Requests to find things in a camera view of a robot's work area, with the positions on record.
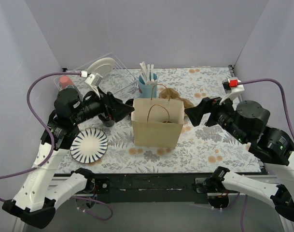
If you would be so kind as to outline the brown paper takeout bag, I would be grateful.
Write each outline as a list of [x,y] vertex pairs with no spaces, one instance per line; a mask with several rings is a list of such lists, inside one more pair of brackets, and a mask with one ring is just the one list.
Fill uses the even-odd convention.
[[184,125],[182,101],[161,98],[136,98],[131,113],[134,144],[142,147],[176,147]]

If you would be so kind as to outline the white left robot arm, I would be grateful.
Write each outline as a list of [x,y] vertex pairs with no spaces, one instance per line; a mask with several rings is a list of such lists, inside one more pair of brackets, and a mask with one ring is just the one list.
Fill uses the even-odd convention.
[[101,159],[108,149],[108,137],[100,129],[79,129],[79,124],[96,116],[119,122],[134,111],[112,93],[89,91],[83,99],[77,90],[60,91],[49,116],[47,129],[32,170],[19,192],[3,203],[3,210],[33,227],[43,229],[53,219],[56,210],[77,192],[91,193],[95,182],[90,170],[79,168],[53,189],[50,182],[67,153],[82,164]]

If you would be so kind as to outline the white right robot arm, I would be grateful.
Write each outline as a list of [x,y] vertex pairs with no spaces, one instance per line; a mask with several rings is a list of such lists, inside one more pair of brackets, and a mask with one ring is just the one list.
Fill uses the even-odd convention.
[[196,107],[185,109],[185,113],[194,127],[204,114],[209,114],[207,127],[219,125],[241,144],[250,144],[248,151],[280,181],[263,183],[219,166],[199,187],[205,191],[247,194],[294,222],[294,142],[286,132],[267,125],[270,112],[255,101],[242,101],[234,108],[230,99],[206,97]]

